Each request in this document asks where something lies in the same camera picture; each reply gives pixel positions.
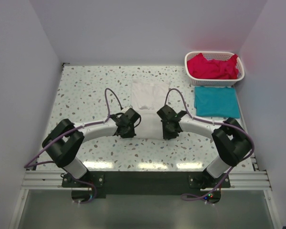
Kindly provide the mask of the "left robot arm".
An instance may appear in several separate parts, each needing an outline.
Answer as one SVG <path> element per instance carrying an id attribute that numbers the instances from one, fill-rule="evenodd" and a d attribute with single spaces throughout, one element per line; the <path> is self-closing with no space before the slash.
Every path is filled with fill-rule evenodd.
<path id="1" fill-rule="evenodd" d="M 124 108 L 104 121 L 92 123 L 80 124 L 63 119 L 44 139 L 42 148 L 57 167 L 70 174 L 74 184 L 84 187 L 92 182 L 92 178 L 88 168 L 76 156 L 81 145 L 100 137 L 133 138 L 141 120 L 141 116 L 132 108 Z"/>

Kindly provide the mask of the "white t shirt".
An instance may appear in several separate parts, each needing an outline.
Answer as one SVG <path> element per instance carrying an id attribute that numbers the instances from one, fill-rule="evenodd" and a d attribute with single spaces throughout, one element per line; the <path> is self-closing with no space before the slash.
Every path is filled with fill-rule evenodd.
<path id="1" fill-rule="evenodd" d="M 135 128 L 138 139 L 163 139 L 163 128 L 157 111 L 164 106 L 170 84 L 168 82 L 132 82 L 131 106 L 141 116 Z"/>

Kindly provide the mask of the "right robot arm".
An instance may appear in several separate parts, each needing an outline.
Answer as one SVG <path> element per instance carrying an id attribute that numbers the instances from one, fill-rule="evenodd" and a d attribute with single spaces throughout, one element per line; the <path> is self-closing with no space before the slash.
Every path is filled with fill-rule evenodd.
<path id="1" fill-rule="evenodd" d="M 212 139 L 218 156 L 194 181 L 202 188 L 214 187 L 225 171 L 237 166 L 254 150 L 252 138 L 234 118 L 222 123 L 191 117 L 186 111 L 176 112 L 165 105 L 157 111 L 163 128 L 163 139 L 171 140 L 181 132 L 194 133 Z"/>

